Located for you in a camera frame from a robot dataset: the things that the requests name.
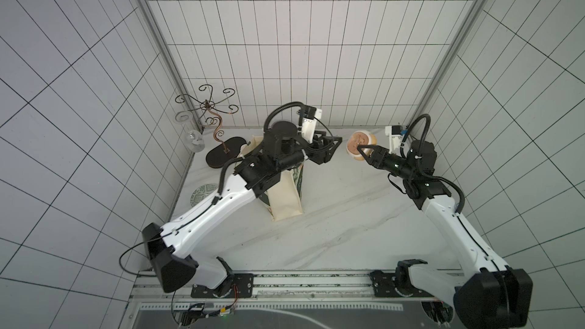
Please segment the orange rounded alarm clock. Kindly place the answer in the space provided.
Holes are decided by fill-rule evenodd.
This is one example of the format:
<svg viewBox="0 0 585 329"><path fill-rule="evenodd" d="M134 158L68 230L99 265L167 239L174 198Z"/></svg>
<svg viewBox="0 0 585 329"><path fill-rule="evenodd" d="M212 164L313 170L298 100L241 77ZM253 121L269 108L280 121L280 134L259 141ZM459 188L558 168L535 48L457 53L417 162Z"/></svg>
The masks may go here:
<svg viewBox="0 0 585 329"><path fill-rule="evenodd" d="M363 161L364 157L360 154L358 147L376 144L377 138L375 135L366 130L358 130L354 132L347 141L347 154L350 155L354 160Z"/></svg>

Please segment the cream canvas floral tote bag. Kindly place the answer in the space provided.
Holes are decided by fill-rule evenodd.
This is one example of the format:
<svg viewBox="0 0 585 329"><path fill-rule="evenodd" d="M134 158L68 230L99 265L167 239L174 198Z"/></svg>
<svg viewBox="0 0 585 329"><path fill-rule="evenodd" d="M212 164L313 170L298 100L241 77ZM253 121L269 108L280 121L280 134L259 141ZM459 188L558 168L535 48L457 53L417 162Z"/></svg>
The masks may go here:
<svg viewBox="0 0 585 329"><path fill-rule="evenodd" d="M259 196L274 222L301 216L303 212L301 197L303 166L284 171L280 181Z"/></svg>

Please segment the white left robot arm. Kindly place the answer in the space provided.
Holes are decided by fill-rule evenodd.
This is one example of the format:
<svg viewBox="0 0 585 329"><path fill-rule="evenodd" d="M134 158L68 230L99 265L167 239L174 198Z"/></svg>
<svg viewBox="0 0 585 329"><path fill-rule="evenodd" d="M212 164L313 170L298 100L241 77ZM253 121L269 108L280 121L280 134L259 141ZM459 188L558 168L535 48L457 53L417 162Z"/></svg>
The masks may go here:
<svg viewBox="0 0 585 329"><path fill-rule="evenodd" d="M249 204L280 182L289 171L309 160L329 162L342 138L313 131L306 139L298 126L278 121L264 131L251 152L228 161L235 167L220 173L219 187L182 216L142 231L146 255L164 292L175 292L189 283L226 295L234 281L232 268L221 258L196 257L196 246L239 208Z"/></svg>

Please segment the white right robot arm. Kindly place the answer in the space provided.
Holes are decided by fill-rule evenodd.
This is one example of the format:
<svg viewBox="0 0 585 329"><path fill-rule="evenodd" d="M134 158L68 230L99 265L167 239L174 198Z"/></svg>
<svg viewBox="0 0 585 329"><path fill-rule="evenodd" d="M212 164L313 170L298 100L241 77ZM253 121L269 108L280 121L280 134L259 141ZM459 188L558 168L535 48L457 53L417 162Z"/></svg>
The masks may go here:
<svg viewBox="0 0 585 329"><path fill-rule="evenodd" d="M434 224L457 256L462 275L451 276L421 259L399 261L392 286L411 297L431 294L454 309L467 328L516 328L527 324L533 281L495 253L463 216L465 197L452 197L454 183L435 176L437 154L432 143L417 140L407 155L378 145L360 145L364 160L401 178L405 194Z"/></svg>

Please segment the metal jewelry tree stand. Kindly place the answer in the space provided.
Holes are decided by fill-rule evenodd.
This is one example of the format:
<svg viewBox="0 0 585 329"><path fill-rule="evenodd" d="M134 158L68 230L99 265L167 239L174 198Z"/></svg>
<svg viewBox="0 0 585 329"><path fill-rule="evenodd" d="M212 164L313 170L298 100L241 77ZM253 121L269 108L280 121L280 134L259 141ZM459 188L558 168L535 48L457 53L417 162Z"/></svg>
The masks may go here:
<svg viewBox="0 0 585 329"><path fill-rule="evenodd" d="M198 121L201 122L202 127L211 127L213 129L213 139L218 143L206 155L206 163L213 169L221 169L228 161L236 158L243 146L248 142L240 136L230 137L224 139L223 117L234 115L239 112L239 106L231 104L231 98L236 94L234 88L224 88L222 93L224 97L215 100L213 98L213 86L210 84L203 84L199 87L199 91L208 91L209 97L203 101L196 99L190 94L179 94L175 98L175 103L184 104L188 100L193 103L193 108L185 111L179 111L175 114L175 121L177 123L191 122L198 114Z"/></svg>

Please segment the green patterned coaster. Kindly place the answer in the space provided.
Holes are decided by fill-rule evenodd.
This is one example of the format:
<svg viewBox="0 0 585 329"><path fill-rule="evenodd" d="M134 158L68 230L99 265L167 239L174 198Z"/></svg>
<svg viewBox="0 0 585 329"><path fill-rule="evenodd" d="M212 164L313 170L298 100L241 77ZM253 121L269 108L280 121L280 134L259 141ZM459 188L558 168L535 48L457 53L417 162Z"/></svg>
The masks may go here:
<svg viewBox="0 0 585 329"><path fill-rule="evenodd" d="M197 187L190 195L190 205L195 207L208 196L213 195L218 189L218 184L203 184Z"/></svg>

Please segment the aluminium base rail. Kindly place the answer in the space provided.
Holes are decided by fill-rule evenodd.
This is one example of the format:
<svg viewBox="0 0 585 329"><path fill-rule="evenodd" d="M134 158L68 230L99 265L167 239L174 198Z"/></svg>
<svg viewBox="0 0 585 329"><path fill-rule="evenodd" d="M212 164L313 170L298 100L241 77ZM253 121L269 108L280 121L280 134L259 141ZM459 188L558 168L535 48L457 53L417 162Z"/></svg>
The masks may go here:
<svg viewBox="0 0 585 329"><path fill-rule="evenodd" d="M438 302L421 288L400 293L393 271L238 271L236 287L215 294L195 283L165 293L153 277L139 278L130 301L141 309L185 310L201 304L214 311L235 304L250 309L381 309L400 310L402 302Z"/></svg>

